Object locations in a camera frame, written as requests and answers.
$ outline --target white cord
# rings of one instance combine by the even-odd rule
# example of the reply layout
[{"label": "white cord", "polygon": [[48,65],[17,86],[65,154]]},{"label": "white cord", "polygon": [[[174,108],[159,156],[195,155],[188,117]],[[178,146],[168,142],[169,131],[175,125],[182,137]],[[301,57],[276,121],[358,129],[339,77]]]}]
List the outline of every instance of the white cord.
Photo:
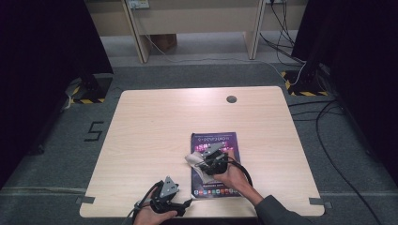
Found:
[{"label": "white cord", "polygon": [[70,95],[68,95],[68,93],[65,93],[65,94],[67,94],[67,96],[68,96],[68,98],[69,98],[69,100],[68,100],[68,106],[66,106],[62,111],[69,109],[69,108],[70,108],[70,103],[72,102],[72,97],[71,97]]},{"label": "white cord", "polygon": [[261,60],[244,60],[244,59],[236,59],[236,58],[202,58],[202,59],[174,60],[174,59],[169,58],[168,55],[167,55],[165,52],[163,52],[155,43],[153,43],[152,40],[150,39],[150,37],[149,37],[148,35],[145,35],[145,36],[146,36],[146,38],[149,40],[149,42],[150,42],[153,46],[155,46],[155,48],[156,48],[160,53],[162,53],[164,56],[166,56],[167,61],[172,62],[172,63],[200,62],[200,61],[206,61],[206,60],[223,60],[223,61],[226,61],[226,60],[235,60],[235,61],[244,62],[244,63],[264,63],[264,64],[267,64],[267,65],[273,67],[273,68],[275,69],[275,71],[278,73],[278,76],[280,76],[280,77],[286,82],[286,80],[284,79],[284,77],[282,76],[282,74],[278,71],[278,69],[277,69],[275,66],[273,66],[273,65],[270,64],[270,63],[261,61]]},{"label": "white cord", "polygon": [[290,83],[290,85],[295,85],[296,83],[298,83],[298,81],[299,81],[299,76],[301,75],[301,71],[302,71],[302,69],[305,67],[305,65],[307,64],[307,62],[305,62],[304,63],[304,65],[301,67],[301,69],[299,70],[299,73],[298,73],[298,78],[296,79],[296,81],[294,82],[294,83]]}]

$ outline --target wall socket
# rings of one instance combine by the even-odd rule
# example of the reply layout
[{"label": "wall socket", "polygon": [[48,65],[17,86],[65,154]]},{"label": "wall socket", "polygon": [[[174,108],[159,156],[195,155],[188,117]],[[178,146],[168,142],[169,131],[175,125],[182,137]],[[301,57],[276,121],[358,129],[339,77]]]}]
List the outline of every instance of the wall socket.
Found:
[{"label": "wall socket", "polygon": [[[274,4],[283,4],[286,3],[287,0],[274,0]],[[271,0],[266,0],[267,5],[271,5]]]},{"label": "wall socket", "polygon": [[128,3],[131,9],[149,8],[148,0],[128,0]]}]

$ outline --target desk leg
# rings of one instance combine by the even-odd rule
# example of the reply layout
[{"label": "desk leg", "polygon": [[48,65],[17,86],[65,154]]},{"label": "desk leg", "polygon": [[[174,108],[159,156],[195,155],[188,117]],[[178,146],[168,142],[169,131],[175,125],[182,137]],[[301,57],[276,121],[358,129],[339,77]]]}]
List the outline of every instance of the desk leg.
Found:
[{"label": "desk leg", "polygon": [[260,37],[265,7],[266,0],[259,0],[254,30],[243,32],[243,38],[245,39],[249,59],[255,59],[255,55],[257,53],[258,38]]},{"label": "desk leg", "polygon": [[146,63],[148,61],[149,53],[152,49],[152,45],[146,36],[142,36],[138,34],[138,27],[137,23],[134,20],[134,15],[131,9],[128,7],[126,0],[121,0],[123,8],[126,13],[127,21],[130,26],[130,30],[132,33],[132,37],[134,39],[135,49],[138,54],[138,58],[140,59],[141,63]]}]

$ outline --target purple book cover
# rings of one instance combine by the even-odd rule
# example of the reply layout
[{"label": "purple book cover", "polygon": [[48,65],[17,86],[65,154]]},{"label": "purple book cover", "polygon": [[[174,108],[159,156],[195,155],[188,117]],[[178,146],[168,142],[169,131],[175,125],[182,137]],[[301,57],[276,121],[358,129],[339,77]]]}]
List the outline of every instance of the purple book cover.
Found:
[{"label": "purple book cover", "polygon": [[[196,151],[202,154],[208,145],[212,143],[224,143],[223,152],[233,149],[235,159],[240,163],[239,151],[237,149],[237,134],[235,132],[193,133],[191,136],[191,153]],[[191,194],[196,199],[240,196],[236,190],[218,181],[203,184],[201,177],[194,169],[191,169]]]}]

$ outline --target desk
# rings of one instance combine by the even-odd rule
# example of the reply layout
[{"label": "desk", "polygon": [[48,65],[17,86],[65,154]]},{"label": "desk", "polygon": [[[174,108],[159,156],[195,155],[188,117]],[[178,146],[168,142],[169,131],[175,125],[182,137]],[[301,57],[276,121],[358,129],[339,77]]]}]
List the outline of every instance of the desk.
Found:
[{"label": "desk", "polygon": [[[226,98],[235,96],[236,103]],[[240,159],[263,196],[289,210],[321,216],[323,205],[279,87],[223,87],[125,91],[102,146],[83,203],[85,218],[125,217],[158,181],[180,184],[173,202],[191,197],[192,133],[237,133]],[[185,218],[256,217],[244,198],[194,201]]]}]

